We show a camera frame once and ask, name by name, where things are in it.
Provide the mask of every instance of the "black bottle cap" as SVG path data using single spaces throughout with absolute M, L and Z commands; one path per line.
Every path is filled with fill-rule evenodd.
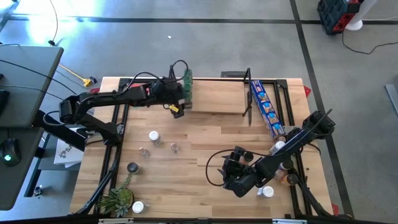
M 285 170 L 289 170 L 293 168 L 293 161 L 291 159 L 287 159 L 286 161 L 283 161 L 281 165 Z
M 135 162 L 130 162 L 129 165 L 127 165 L 127 171 L 137 172 L 137 170 L 138 170 L 138 165 Z
M 295 185 L 295 184 L 297 184 L 297 183 L 299 182 L 299 178 L 298 178 L 297 175 L 295 175 L 295 174 L 289 174 L 289 175 L 286 177 L 286 180 L 287 180 L 287 182 L 288 182 L 290 185 Z
M 251 153 L 251 152 L 245 152 L 244 155 L 243 155 L 243 159 L 244 159 L 246 162 L 251 162 L 251 161 L 254 159 L 253 153 Z

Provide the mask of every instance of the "white bottle cap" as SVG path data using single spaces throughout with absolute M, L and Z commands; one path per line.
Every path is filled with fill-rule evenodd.
M 134 204 L 132 205 L 132 211 L 134 213 L 140 213 L 143 211 L 145 205 L 144 203 L 138 201 L 138 202 L 134 202 Z
M 275 143 L 276 148 L 282 149 L 282 147 L 285 145 L 285 143 L 283 141 L 278 141 L 277 143 Z
M 159 138 L 159 133 L 157 131 L 151 131 L 149 133 L 149 139 L 152 141 L 156 141 Z
M 272 187 L 270 187 L 270 186 L 265 186 L 265 187 L 262 189 L 262 194 L 263 194 L 265 197 L 272 197 L 272 196 L 274 196 L 274 189 L 273 189 Z

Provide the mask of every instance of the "green object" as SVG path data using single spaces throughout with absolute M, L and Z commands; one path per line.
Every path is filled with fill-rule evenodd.
M 134 194 L 126 188 L 130 183 L 131 176 L 132 174 L 129 174 L 120 187 L 111 189 L 108 195 L 99 199 L 98 206 L 104 209 L 104 214 L 114 212 L 117 218 L 127 214 L 134 201 Z
M 190 109 L 192 108 L 192 85 L 193 85 L 193 79 L 192 79 L 192 70 L 188 69 L 185 71 L 184 78 L 182 79 L 184 81 L 184 105 L 185 108 Z

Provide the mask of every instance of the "computer mouse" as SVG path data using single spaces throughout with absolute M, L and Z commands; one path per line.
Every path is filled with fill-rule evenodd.
M 18 149 L 18 141 L 14 138 L 4 140 L 0 144 L 0 157 L 6 166 L 17 165 L 22 158 L 21 152 Z

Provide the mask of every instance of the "black desk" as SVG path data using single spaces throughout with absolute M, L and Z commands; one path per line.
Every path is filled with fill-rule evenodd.
M 62 53 L 61 47 L 2 46 L 0 60 L 53 77 Z M 0 73 L 4 75 L 0 85 L 28 86 L 47 91 L 51 82 L 49 78 L 5 62 L 0 62 Z M 0 86 L 0 89 L 10 92 L 7 106 L 0 116 L 0 142 L 7 138 L 9 131 L 10 138 L 18 139 L 22 153 L 21 162 L 14 167 L 6 167 L 0 162 L 0 210 L 9 210 L 14 206 L 44 131 L 83 150 L 85 139 L 67 127 L 43 123 L 44 112 L 39 108 L 45 94 L 41 91 L 7 86 Z

